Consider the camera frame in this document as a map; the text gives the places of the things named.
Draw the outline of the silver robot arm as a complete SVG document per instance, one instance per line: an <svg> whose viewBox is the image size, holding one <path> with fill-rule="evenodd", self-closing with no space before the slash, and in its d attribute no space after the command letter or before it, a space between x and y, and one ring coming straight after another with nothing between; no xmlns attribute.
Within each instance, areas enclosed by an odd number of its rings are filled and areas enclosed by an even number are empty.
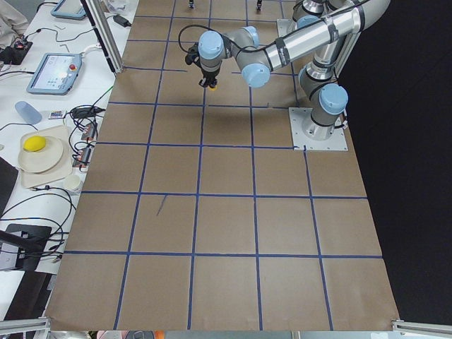
<svg viewBox="0 0 452 339"><path fill-rule="evenodd" d="M326 12L326 0L299 0L293 7L295 30L318 20Z"/></svg>
<svg viewBox="0 0 452 339"><path fill-rule="evenodd" d="M261 47L257 29L241 27L221 33L211 28L185 51L185 62L200 68L203 88L215 88L222 61L233 58L251 88L261 88L272 71L312 54L299 72L299 84L313 108L302 122L302 132L316 141L329 139L345 111L347 91L334 83L337 60L350 39L371 27L389 7L389 1L297 1L290 30Z"/></svg>

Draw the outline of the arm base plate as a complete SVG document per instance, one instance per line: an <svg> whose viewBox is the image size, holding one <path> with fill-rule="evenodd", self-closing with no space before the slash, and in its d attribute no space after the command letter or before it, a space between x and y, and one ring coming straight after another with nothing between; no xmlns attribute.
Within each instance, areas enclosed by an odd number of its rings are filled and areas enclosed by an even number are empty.
<svg viewBox="0 0 452 339"><path fill-rule="evenodd" d="M276 26L279 37L284 37L298 28L297 22L292 19L277 19Z"/></svg>
<svg viewBox="0 0 452 339"><path fill-rule="evenodd" d="M295 150L348 151L345 132L335 127L341 122L337 117L332 126L319 126L311 119L312 108L290 107L290 126Z"/></svg>

